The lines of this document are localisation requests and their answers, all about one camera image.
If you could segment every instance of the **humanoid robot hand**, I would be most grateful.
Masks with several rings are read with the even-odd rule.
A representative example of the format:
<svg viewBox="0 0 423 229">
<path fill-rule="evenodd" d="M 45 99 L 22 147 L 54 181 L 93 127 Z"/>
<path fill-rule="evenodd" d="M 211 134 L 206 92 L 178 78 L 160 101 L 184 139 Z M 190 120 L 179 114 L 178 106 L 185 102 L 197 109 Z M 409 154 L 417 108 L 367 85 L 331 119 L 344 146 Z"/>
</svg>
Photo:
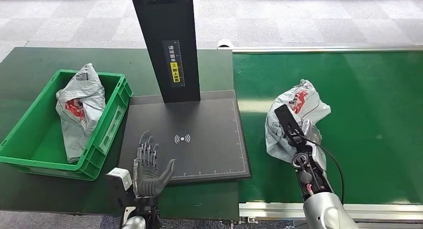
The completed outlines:
<svg viewBox="0 0 423 229">
<path fill-rule="evenodd" d="M 169 161 L 166 170 L 158 175 L 157 150 L 159 144 L 153 142 L 150 133 L 144 132 L 134 159 L 133 189 L 137 198 L 158 197 L 168 184 L 174 172 L 175 159 Z"/>
</svg>

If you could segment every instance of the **yellow label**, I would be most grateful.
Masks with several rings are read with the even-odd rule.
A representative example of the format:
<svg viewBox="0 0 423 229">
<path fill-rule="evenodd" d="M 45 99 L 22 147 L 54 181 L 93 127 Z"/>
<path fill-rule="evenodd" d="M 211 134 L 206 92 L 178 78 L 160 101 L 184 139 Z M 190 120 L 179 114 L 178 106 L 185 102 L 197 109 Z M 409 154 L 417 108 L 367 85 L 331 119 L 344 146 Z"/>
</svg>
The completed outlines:
<svg viewBox="0 0 423 229">
<path fill-rule="evenodd" d="M 178 69 L 178 63 L 172 62 L 171 63 L 171 69 Z"/>
<path fill-rule="evenodd" d="M 179 78 L 178 63 L 172 62 L 171 63 L 171 70 L 172 70 L 173 82 L 174 83 L 179 83 L 181 80 Z"/>
</svg>

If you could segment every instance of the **green plastic crate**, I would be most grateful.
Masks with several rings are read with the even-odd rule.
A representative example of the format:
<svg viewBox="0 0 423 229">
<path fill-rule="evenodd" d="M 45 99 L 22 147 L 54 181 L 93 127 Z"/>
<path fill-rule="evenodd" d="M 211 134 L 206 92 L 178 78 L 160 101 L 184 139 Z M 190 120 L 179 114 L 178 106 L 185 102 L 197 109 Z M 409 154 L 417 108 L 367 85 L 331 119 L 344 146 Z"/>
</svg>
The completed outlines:
<svg viewBox="0 0 423 229">
<path fill-rule="evenodd" d="M 75 75 L 59 70 L 0 144 L 0 162 L 25 173 L 93 181 L 103 167 L 107 153 L 128 108 L 132 90 L 123 74 L 98 73 L 106 94 L 106 108 L 83 155 L 69 164 L 56 106 L 56 92 Z"/>
</svg>

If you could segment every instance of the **white plastic bag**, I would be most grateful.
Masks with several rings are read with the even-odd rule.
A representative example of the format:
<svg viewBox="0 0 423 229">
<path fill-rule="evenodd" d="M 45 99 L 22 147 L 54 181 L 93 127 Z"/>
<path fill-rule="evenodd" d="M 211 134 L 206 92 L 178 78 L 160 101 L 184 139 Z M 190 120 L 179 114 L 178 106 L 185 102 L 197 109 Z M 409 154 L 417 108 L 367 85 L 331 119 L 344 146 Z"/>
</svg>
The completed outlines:
<svg viewBox="0 0 423 229">
<path fill-rule="evenodd" d="M 275 99 L 267 113 L 264 125 L 266 150 L 269 155 L 291 163 L 296 149 L 288 144 L 279 120 L 274 113 L 274 110 L 283 104 L 288 105 L 295 121 L 300 126 L 305 120 L 317 123 L 330 113 L 330 107 L 320 100 L 320 96 L 313 84 L 305 79 L 302 79 L 300 84 Z"/>
<path fill-rule="evenodd" d="M 66 156 L 78 161 L 106 106 L 104 87 L 91 63 L 86 64 L 56 93 Z"/>
</svg>

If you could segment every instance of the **wireless symbol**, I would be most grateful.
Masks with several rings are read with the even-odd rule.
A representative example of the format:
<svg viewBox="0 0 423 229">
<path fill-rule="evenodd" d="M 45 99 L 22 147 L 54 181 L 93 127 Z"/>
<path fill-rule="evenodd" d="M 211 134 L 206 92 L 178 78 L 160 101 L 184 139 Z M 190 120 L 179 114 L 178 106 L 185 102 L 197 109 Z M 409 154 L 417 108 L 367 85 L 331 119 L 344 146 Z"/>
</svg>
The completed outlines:
<svg viewBox="0 0 423 229">
<path fill-rule="evenodd" d="M 180 137 L 178 134 L 175 136 L 175 143 L 178 144 L 181 141 L 184 141 L 186 143 L 189 143 L 191 141 L 191 136 L 189 134 Z"/>
</svg>

